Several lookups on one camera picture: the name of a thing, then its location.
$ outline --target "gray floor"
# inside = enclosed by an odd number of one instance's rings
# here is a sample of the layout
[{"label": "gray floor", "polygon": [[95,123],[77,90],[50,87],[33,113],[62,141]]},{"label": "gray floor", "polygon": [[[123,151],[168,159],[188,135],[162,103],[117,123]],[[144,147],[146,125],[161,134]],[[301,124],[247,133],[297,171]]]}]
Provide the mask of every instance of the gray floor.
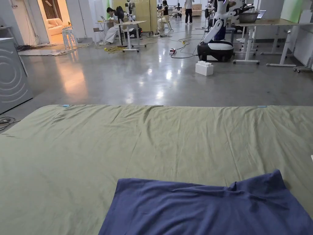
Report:
[{"label": "gray floor", "polygon": [[[169,49],[182,46],[172,40],[191,34],[190,45],[183,52],[193,53],[203,36],[202,30],[194,30],[204,25],[200,21],[194,17],[194,24],[185,26],[181,19],[178,23],[173,19],[172,37],[155,41],[144,37],[146,43],[157,43],[147,45],[140,53],[108,54],[91,45],[58,57],[24,56],[34,99],[1,116],[22,119],[50,104],[313,105],[311,73],[265,66],[278,63],[279,56],[257,55],[261,59],[259,66],[216,62],[214,74],[209,77],[195,73],[197,56],[172,59]],[[271,45],[261,44],[259,50],[270,51]],[[190,55],[178,52],[176,56]]]}]

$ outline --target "white shirt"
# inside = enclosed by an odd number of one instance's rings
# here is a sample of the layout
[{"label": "white shirt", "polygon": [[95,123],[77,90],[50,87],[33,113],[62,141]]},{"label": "white shirt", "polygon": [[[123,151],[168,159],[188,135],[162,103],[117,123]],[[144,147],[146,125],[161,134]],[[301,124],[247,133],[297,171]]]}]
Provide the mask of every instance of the white shirt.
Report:
[{"label": "white shirt", "polygon": [[186,9],[192,9],[192,2],[195,2],[195,0],[186,0]]}]

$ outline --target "green bed sheet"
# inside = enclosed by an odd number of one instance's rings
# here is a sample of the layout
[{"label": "green bed sheet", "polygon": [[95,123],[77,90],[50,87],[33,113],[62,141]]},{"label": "green bed sheet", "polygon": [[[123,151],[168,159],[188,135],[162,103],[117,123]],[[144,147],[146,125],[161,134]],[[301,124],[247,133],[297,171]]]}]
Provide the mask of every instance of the green bed sheet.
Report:
[{"label": "green bed sheet", "polygon": [[313,107],[46,106],[0,134],[0,234],[97,235],[119,178],[279,169],[313,216]]}]

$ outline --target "white box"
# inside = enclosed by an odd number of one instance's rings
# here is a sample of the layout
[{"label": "white box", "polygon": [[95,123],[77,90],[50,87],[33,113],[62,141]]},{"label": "white box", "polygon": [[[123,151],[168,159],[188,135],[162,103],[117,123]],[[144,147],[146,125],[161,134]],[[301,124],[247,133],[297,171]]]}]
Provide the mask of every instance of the white box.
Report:
[{"label": "white box", "polygon": [[213,74],[213,65],[205,61],[198,61],[196,63],[196,73],[209,76]]}]

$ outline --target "white robot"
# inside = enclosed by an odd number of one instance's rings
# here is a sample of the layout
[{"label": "white robot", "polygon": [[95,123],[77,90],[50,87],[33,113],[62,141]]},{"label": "white robot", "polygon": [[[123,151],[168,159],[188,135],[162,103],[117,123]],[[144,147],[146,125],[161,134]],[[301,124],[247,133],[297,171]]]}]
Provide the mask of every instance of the white robot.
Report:
[{"label": "white robot", "polygon": [[233,56],[233,45],[225,40],[214,41],[213,38],[220,34],[220,38],[225,38],[225,29],[227,18],[237,16],[238,14],[248,11],[254,7],[241,7],[234,9],[232,12],[226,12],[229,0],[216,0],[217,12],[214,15],[214,26],[205,36],[203,42],[198,45],[198,56],[200,60],[228,61]]}]

